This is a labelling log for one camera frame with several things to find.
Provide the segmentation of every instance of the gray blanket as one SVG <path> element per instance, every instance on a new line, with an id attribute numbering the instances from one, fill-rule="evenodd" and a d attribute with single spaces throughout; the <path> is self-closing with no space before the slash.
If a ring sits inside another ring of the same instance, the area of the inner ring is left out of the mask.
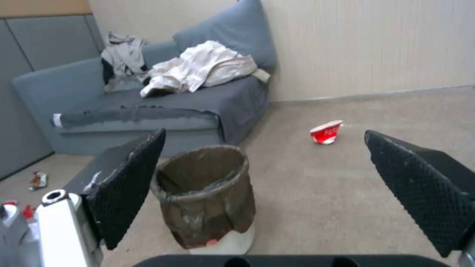
<path id="1" fill-rule="evenodd" d="M 267 105 L 267 85 L 254 76 L 195 93 L 140 97 L 140 89 L 114 92 L 76 106 L 61 115 L 64 128 L 107 121 L 140 121 L 178 117 L 219 116 L 223 137 L 233 143 L 234 134 Z"/>

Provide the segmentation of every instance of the gray wall panel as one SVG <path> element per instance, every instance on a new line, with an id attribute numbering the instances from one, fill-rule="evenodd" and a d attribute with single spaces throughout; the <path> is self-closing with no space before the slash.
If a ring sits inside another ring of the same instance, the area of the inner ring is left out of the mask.
<path id="1" fill-rule="evenodd" d="M 84 16 L 8 19 L 34 70 L 97 57 Z"/>
<path id="2" fill-rule="evenodd" d="M 89 29 L 91 30 L 92 37 L 94 38 L 94 42 L 99 49 L 99 52 L 102 52 L 104 50 L 104 41 L 102 40 L 101 32 L 99 31 L 99 28 L 97 27 L 97 24 L 95 22 L 94 16 L 93 15 L 85 15 L 87 25 L 89 26 Z"/>
<path id="3" fill-rule="evenodd" d="M 14 37 L 0 20 L 0 179 L 52 152 L 11 79 L 31 71 Z"/>

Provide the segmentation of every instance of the gray sofa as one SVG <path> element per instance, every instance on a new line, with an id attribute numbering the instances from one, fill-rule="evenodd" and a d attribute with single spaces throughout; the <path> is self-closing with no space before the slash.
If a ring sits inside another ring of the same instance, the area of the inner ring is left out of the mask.
<path id="1" fill-rule="evenodd" d="M 251 54 L 269 73 L 276 67 L 275 48 L 259 0 L 240 0 L 175 34 L 173 40 L 144 46 L 142 51 L 151 67 L 206 40 Z M 97 154 L 159 128 L 167 130 L 164 156 L 210 144 L 238 144 L 268 103 L 267 85 L 253 76 L 193 94 L 140 99 L 131 95 L 138 94 L 138 88 L 106 95 L 100 58 L 28 73 L 12 82 L 54 151 L 68 154 Z M 76 123 L 55 127 L 52 117 L 58 113 Z"/>

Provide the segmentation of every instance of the brown trash bag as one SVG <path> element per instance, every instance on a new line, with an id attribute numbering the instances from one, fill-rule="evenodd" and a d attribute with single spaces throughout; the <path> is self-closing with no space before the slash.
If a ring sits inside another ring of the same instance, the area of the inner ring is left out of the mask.
<path id="1" fill-rule="evenodd" d="M 229 145 L 193 150 L 159 165 L 151 190 L 184 249 L 219 241 L 231 230 L 249 229 L 256 205 L 248 171 L 247 156 Z"/>

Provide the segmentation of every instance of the white bucket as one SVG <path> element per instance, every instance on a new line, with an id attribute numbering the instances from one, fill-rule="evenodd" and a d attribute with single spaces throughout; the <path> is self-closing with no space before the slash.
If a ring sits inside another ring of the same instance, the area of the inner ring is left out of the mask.
<path id="1" fill-rule="evenodd" d="M 188 250 L 188 253 L 194 255 L 243 255 L 251 248 L 255 231 L 254 222 L 252 222 L 244 233 L 231 230 L 215 245 L 192 248 Z"/>

